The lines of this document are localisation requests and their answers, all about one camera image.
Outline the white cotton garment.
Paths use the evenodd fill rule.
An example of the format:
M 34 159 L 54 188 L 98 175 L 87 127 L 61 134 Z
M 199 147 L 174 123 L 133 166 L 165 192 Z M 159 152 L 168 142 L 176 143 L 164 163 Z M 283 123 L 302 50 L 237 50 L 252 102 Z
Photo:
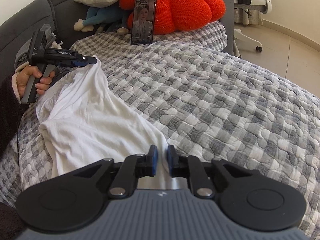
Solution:
M 52 158 L 52 177 L 105 158 L 122 162 L 129 155 L 158 150 L 156 175 L 141 178 L 141 189 L 182 189 L 183 178 L 171 178 L 163 133 L 127 106 L 108 88 L 97 62 L 78 68 L 47 90 L 37 101 L 39 133 Z

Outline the blue plush doll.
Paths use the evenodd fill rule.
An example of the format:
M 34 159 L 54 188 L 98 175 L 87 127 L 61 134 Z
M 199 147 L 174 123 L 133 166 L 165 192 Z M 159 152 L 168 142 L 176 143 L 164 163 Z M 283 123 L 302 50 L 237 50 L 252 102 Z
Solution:
M 129 11 L 120 8 L 117 3 L 104 8 L 89 7 L 86 19 L 79 19 L 73 26 L 75 31 L 89 32 L 93 31 L 97 26 L 96 33 L 116 32 L 118 35 L 126 35 L 129 33 L 127 19 L 130 15 Z

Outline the dark grey upholstered headboard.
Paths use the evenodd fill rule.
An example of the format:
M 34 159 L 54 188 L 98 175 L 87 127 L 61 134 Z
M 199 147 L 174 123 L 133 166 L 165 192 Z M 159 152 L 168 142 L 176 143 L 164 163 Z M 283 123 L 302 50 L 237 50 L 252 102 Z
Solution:
M 74 23 L 85 18 L 88 6 L 74 0 L 35 0 L 1 25 L 1 80 L 14 72 L 15 57 L 35 30 L 49 24 L 62 47 L 69 49 L 95 32 L 74 31 Z

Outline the smartphone showing video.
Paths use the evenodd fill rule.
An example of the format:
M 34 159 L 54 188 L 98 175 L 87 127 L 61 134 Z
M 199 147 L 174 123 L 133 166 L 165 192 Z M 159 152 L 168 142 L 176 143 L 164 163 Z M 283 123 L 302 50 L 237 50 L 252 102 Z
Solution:
M 135 0 L 131 45 L 152 44 L 157 0 Z

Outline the grey checkered quilted bedspread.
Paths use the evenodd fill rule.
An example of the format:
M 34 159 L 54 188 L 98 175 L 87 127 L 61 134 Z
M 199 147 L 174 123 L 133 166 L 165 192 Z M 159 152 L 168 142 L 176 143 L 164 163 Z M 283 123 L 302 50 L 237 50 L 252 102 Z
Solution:
M 109 90 L 180 154 L 225 159 L 296 188 L 306 199 L 300 229 L 319 239 L 319 99 L 277 74 L 217 50 L 217 24 L 156 36 L 98 34 L 72 48 L 97 56 Z M 53 161 L 29 105 L 1 156 L 1 202 L 52 177 Z

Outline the red flower-shaped plush cushion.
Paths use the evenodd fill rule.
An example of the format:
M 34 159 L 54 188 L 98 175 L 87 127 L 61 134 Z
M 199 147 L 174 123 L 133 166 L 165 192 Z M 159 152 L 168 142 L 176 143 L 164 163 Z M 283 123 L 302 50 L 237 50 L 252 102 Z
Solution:
M 119 0 L 121 9 L 133 10 L 135 0 Z M 226 12 L 223 0 L 157 0 L 155 35 L 191 31 L 221 19 Z

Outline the grey bed footboard panel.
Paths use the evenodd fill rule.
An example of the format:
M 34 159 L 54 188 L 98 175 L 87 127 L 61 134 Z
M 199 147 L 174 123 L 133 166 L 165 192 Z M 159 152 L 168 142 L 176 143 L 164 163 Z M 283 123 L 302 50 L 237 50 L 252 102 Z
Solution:
M 220 22 L 223 24 L 227 34 L 227 46 L 223 50 L 234 56 L 234 0 L 223 0 L 226 12 Z

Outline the white mesh office chair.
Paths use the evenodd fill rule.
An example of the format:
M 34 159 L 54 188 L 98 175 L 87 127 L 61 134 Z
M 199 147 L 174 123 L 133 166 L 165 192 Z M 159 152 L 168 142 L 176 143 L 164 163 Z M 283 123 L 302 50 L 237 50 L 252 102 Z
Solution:
M 251 16 L 249 13 L 250 10 L 257 11 L 262 14 L 268 14 L 272 11 L 272 2 L 271 0 L 235 0 L 234 8 L 239 9 L 239 11 L 245 15 L 245 20 L 248 20 L 249 22 L 249 17 Z M 236 45 L 236 40 L 250 43 L 259 53 L 263 51 L 263 45 L 261 42 L 246 36 L 240 29 L 234 29 L 233 53 L 236 57 L 241 58 Z

